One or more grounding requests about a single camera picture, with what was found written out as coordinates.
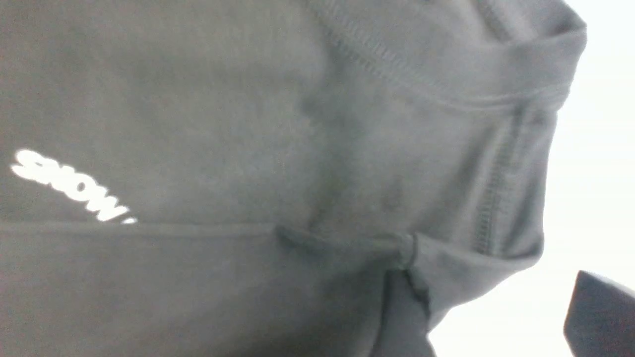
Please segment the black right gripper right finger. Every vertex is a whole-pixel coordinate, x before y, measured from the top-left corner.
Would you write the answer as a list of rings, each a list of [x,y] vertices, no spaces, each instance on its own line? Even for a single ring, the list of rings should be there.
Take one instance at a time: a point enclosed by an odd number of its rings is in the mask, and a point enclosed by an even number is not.
[[[634,291],[598,274],[580,270],[563,334],[574,357],[633,357]]]

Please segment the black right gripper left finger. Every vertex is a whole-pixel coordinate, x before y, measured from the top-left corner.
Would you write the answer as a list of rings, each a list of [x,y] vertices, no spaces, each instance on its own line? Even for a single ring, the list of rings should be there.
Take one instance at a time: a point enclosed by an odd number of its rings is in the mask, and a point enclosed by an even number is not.
[[[429,318],[427,287],[416,287],[406,271],[391,271],[385,279],[381,323],[370,355],[435,357]]]

